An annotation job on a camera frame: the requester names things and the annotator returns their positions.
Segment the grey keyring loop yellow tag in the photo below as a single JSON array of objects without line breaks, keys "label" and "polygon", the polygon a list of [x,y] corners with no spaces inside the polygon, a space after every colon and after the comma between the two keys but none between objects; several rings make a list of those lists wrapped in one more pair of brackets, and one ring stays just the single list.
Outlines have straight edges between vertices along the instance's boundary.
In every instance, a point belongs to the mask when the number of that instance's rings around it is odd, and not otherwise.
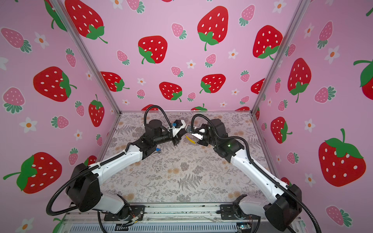
[{"label": "grey keyring loop yellow tag", "polygon": [[196,142],[193,141],[190,137],[188,137],[188,136],[185,136],[185,137],[186,137],[186,139],[187,139],[188,141],[190,141],[192,144],[196,145]]}]

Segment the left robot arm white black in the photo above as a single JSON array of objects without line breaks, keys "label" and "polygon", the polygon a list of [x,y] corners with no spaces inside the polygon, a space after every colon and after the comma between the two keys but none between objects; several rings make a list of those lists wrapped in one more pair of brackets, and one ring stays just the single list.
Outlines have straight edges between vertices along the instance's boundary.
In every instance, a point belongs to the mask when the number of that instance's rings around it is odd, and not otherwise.
[{"label": "left robot arm white black", "polygon": [[188,129],[184,120],[176,120],[170,128],[164,127],[160,120],[151,120],[145,125],[145,133],[128,143],[122,152],[90,166],[75,168],[73,176],[82,177],[67,187],[68,196],[80,212],[106,211],[125,218],[130,213],[129,203],[120,195],[101,191],[100,186],[124,168],[149,157],[158,145],[166,142],[177,145]]}]

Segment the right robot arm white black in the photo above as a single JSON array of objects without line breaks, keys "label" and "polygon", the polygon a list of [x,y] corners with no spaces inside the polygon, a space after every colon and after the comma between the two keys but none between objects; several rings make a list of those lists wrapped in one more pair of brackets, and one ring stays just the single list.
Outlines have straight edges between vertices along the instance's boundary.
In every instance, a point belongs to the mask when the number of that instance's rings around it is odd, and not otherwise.
[{"label": "right robot arm white black", "polygon": [[233,202],[232,209],[226,211],[228,215],[238,219],[245,219],[249,215],[264,217],[282,232],[291,227],[302,211],[301,205],[292,198],[302,198],[297,186],[288,187],[285,182],[268,172],[251,157],[248,143],[243,138],[228,136],[220,119],[211,120],[199,128],[188,125],[186,132],[196,137],[200,145],[211,145],[215,153],[241,170],[266,198],[260,202],[241,195]]}]

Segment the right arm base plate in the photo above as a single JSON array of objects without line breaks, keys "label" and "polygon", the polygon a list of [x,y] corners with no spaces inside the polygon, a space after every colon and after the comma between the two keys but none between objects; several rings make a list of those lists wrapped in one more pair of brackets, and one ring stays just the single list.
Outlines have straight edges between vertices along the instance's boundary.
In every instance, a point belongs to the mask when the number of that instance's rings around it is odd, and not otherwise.
[{"label": "right arm base plate", "polygon": [[247,215],[243,213],[237,205],[221,204],[220,209],[216,211],[222,220],[258,220],[259,216]]}]

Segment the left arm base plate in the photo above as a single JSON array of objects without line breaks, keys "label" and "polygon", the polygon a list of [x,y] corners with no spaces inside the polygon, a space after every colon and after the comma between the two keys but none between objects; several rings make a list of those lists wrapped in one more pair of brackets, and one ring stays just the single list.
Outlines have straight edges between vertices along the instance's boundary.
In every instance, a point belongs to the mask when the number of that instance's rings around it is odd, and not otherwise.
[{"label": "left arm base plate", "polygon": [[142,221],[145,213],[145,205],[130,205],[123,207],[117,214],[107,213],[104,221],[125,221],[135,218],[135,221]]}]

